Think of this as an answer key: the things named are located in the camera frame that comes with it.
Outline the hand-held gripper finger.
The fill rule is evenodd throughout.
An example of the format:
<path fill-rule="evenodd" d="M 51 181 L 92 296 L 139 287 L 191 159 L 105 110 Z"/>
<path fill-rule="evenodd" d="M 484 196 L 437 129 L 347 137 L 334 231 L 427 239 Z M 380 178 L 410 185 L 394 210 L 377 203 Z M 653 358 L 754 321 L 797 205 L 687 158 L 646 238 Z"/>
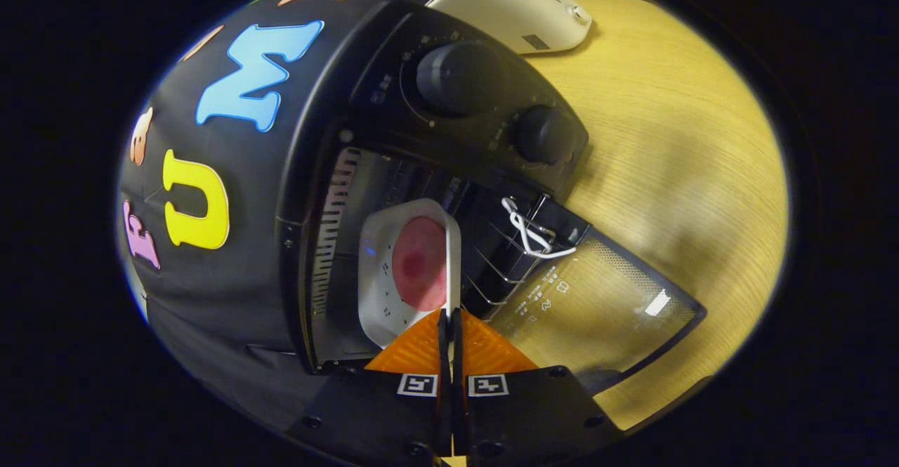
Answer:
<path fill-rule="evenodd" d="M 453 313 L 453 451 L 468 464 L 588 464 L 625 438 L 564 365 L 539 367 Z"/>
<path fill-rule="evenodd" d="M 434 311 L 396 343 L 424 349 L 424 360 L 399 371 L 342 367 L 290 426 L 302 447 L 348 466 L 435 466 L 452 454 L 449 321 Z"/>

